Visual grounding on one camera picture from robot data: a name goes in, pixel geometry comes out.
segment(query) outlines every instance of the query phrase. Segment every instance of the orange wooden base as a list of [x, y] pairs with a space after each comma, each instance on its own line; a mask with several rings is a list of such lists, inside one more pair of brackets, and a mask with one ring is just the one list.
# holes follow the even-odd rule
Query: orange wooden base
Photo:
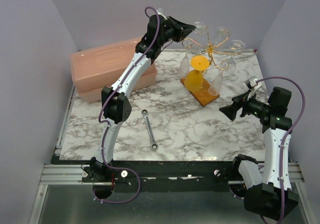
[[[180, 79], [182, 84], [185, 84], [185, 79]], [[201, 104], [202, 107], [205, 107], [207, 104], [211, 103], [215, 99], [219, 98], [219, 94], [217, 96], [212, 96], [209, 94], [208, 89], [210, 87], [210, 84], [208, 81], [203, 79], [202, 88], [197, 92], [190, 92], [193, 97]]]

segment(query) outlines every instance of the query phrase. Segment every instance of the combination wrench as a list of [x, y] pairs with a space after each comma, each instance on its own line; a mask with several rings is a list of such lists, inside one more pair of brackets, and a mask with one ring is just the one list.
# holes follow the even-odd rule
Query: combination wrench
[[146, 124], [146, 129], [148, 130], [148, 134], [149, 134], [149, 138], [150, 138], [150, 144], [151, 144], [151, 150], [152, 151], [156, 151], [158, 149], [158, 144], [155, 141], [155, 137], [154, 134], [152, 132], [151, 129], [151, 125], [149, 122], [149, 117], [148, 117], [148, 111], [146, 109], [142, 110], [142, 115], [144, 117], [145, 120], [145, 124]]

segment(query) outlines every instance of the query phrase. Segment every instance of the white wall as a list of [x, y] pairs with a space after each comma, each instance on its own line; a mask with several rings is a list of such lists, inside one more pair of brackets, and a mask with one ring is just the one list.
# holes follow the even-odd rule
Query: white wall
[[[286, 0], [257, 55], [264, 77], [282, 75], [295, 80], [305, 93], [306, 109], [293, 130], [290, 155], [299, 161], [312, 202], [320, 207], [320, 0]], [[295, 119], [301, 108], [297, 89], [285, 81], [267, 81], [292, 90], [288, 116]], [[320, 222], [320, 212], [314, 206]]]
[[28, 223], [72, 80], [76, 46], [52, 0], [0, 0], [0, 222]]
[[[232, 39], [257, 48], [285, 0], [53, 0], [79, 49], [142, 36], [146, 6], [161, 6], [182, 22], [224, 26]], [[171, 47], [182, 47], [173, 44]]]

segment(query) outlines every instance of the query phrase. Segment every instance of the gold wire rack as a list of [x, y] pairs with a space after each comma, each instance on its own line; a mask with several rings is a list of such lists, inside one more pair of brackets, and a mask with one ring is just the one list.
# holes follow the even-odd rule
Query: gold wire rack
[[182, 41], [182, 45], [183, 47], [185, 48], [192, 48], [193, 46], [193, 43], [200, 46], [201, 48], [203, 48], [203, 52], [201, 52], [200, 54], [197, 54], [197, 55], [203, 55], [203, 54], [207, 54], [210, 58], [210, 61], [209, 61], [209, 65], [211, 64], [214, 64], [214, 66], [219, 69], [219, 70], [226, 70], [227, 68], [229, 68], [229, 61], [227, 59], [223, 59], [221, 61], [221, 63], [224, 61], [224, 62], [227, 62], [227, 67], [225, 68], [222, 68], [220, 66], [218, 66], [215, 62], [215, 59], [214, 59], [214, 54], [226, 54], [226, 55], [239, 55], [242, 53], [242, 51], [237, 51], [237, 49], [241, 49], [241, 44], [239, 43], [235, 43], [232, 47], [231, 47], [231, 50], [233, 52], [219, 52], [218, 51], [218, 47], [221, 46], [222, 44], [224, 44], [229, 38], [230, 38], [230, 32], [226, 29], [226, 28], [223, 28], [223, 29], [220, 29], [219, 31], [221, 32], [225, 32], [227, 34], [227, 37], [222, 41], [220, 42], [219, 44], [217, 45], [214, 45], [212, 43], [210, 43], [210, 35], [209, 35], [209, 31], [206, 30], [206, 33], [207, 33], [207, 39], [208, 39], [208, 44], [203, 46], [201, 44], [199, 44], [197, 41], [195, 41], [194, 39], [192, 38], [185, 38], [183, 41]]

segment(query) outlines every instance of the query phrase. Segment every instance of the marble surface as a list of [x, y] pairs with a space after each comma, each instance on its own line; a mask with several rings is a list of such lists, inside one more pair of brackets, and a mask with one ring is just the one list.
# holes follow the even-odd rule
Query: marble surface
[[[265, 147], [262, 126], [254, 116], [230, 121], [219, 108], [231, 98], [248, 90], [245, 81], [262, 78], [256, 54], [246, 51], [235, 57], [236, 71], [223, 80], [220, 98], [201, 107], [179, 80], [183, 51], [164, 51], [156, 60], [156, 84], [131, 94], [132, 113], [122, 125], [114, 147], [115, 160], [150, 161], [230, 161], [245, 154], [263, 161]], [[216, 56], [222, 60], [226, 56]], [[218, 70], [211, 66], [205, 78], [211, 82]], [[265, 85], [257, 94], [266, 101]], [[95, 155], [103, 124], [98, 122], [101, 102], [88, 104], [77, 95], [63, 140], [61, 160], [89, 160]], [[150, 149], [146, 124], [141, 111], [148, 110], [153, 134], [159, 145]]]

